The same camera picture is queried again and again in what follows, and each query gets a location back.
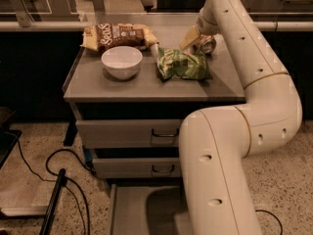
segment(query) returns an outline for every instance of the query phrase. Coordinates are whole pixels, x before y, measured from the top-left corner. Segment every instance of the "drawer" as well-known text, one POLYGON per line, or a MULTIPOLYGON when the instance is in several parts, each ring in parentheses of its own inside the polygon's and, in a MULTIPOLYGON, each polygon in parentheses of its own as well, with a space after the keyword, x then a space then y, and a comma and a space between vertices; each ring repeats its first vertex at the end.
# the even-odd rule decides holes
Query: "drawer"
POLYGON ((78 120, 86 148, 177 147, 181 119, 78 120))
POLYGON ((106 235, 193 235, 181 188, 114 184, 106 235))
POLYGON ((99 178, 180 177, 179 158, 93 159, 99 178))

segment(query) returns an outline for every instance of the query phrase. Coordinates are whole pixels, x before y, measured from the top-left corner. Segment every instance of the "drawer handle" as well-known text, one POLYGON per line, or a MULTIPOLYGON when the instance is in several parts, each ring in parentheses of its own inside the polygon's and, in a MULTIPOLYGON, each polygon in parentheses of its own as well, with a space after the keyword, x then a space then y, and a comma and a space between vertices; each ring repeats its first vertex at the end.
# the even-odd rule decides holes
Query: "drawer handle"
POLYGON ((179 135, 179 129, 176 129, 176 133, 174 134, 161 134, 161 133, 156 133, 155 130, 152 130, 152 134, 154 137, 177 137, 179 135))
POLYGON ((154 173, 171 173, 175 169, 175 165, 173 164, 170 169, 156 169, 155 166, 153 165, 153 172, 154 173))

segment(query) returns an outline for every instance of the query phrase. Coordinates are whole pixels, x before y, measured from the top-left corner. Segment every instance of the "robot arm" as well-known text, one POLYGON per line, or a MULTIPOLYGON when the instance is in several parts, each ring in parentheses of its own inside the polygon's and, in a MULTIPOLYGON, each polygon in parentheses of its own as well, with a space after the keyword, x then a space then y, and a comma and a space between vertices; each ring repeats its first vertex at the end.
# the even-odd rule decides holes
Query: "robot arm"
POLYGON ((206 0, 197 28, 223 35, 246 103, 196 111, 181 126, 180 159, 194 235, 262 234, 242 158, 289 142, 301 124, 300 100, 241 0, 206 0))

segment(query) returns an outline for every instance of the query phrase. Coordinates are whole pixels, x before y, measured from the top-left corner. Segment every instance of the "white bowl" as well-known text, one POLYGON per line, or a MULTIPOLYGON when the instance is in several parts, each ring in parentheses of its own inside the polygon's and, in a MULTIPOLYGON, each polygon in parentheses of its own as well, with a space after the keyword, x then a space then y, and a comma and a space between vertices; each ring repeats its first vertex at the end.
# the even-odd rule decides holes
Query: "white bowl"
POLYGON ((101 57, 104 69, 120 80, 129 79, 139 72, 142 59, 141 51, 128 46, 113 47, 101 57))

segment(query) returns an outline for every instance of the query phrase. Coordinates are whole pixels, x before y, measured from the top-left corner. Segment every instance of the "power cord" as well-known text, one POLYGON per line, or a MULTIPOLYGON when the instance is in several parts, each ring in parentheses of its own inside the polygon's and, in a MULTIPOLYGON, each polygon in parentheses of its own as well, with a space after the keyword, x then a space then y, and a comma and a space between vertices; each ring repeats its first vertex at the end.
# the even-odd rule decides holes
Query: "power cord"
MULTIPOLYGON (((12 135, 12 136, 14 136, 14 137, 16 138, 17 143, 18 143, 18 147, 19 147, 19 152, 20 152, 21 158, 22 158, 23 162, 26 164, 26 166, 28 167, 29 171, 30 171, 32 174, 36 175, 36 176, 37 176, 40 180, 42 180, 42 181, 46 181, 46 182, 56 182, 56 180, 51 180, 51 179, 45 179, 45 178, 43 178, 40 174, 38 174, 37 172, 35 172, 35 171, 30 167, 29 163, 27 162, 27 160, 26 160, 25 157, 23 156, 22 147, 21 147, 21 143, 20 143, 20 138, 19 138, 19 136, 17 136, 17 135, 14 134, 14 133, 11 133, 11 132, 9 132, 9 131, 5 131, 4 133, 6 133, 6 134, 8 134, 8 135, 12 135)), ((79 156, 78 156, 73 150, 71 150, 71 149, 59 149, 59 150, 55 151, 54 153, 52 153, 52 154, 48 157, 45 166, 46 166, 47 171, 48 171, 50 174, 52 174, 52 175, 54 175, 54 176, 58 176, 57 173, 53 172, 53 171, 48 167, 48 163, 49 163, 49 161, 50 161, 56 154, 58 154, 58 153, 60 153, 60 152, 69 152, 69 153, 75 155, 75 157, 78 159, 78 161, 80 162, 80 164, 81 164, 86 170, 88 170, 88 171, 95 177, 94 172, 93 172, 91 169, 89 169, 89 168, 81 161, 81 159, 79 158, 79 156)), ((69 177, 66 177, 66 179, 67 179, 68 181, 70 181, 72 184, 74 184, 74 185, 77 187, 77 189, 79 190, 79 192, 80 192, 80 194, 81 194, 81 196, 82 196, 82 198, 83 198, 83 201, 84 201, 84 204, 85 204, 85 208, 86 208, 86 215, 87 215, 87 229, 86 229, 86 224, 85 224, 85 221, 84 221, 84 218, 83 218, 82 210, 81 210, 81 208, 80 208, 78 199, 76 198, 76 196, 74 195, 74 193, 73 193, 67 186, 65 186, 65 187, 68 189, 68 191, 70 192, 70 194, 73 196, 73 198, 75 199, 76 204, 77 204, 77 206, 78 206, 79 214, 80 214, 80 217, 81 217, 81 219, 82 219, 82 223, 83 223, 83 227, 84 227, 84 234, 90 235, 90 212, 89 212, 89 207, 88 207, 87 198, 86 198, 86 196, 85 196, 85 194, 84 194, 82 188, 79 186, 79 184, 78 184, 76 181, 74 181, 73 179, 71 179, 71 178, 69 178, 69 177)))
POLYGON ((283 235, 283 224, 273 213, 271 213, 270 211, 267 211, 267 210, 255 210, 255 211, 256 212, 265 212, 265 213, 268 213, 268 214, 272 215, 278 221, 278 223, 279 223, 279 225, 281 227, 280 235, 283 235))

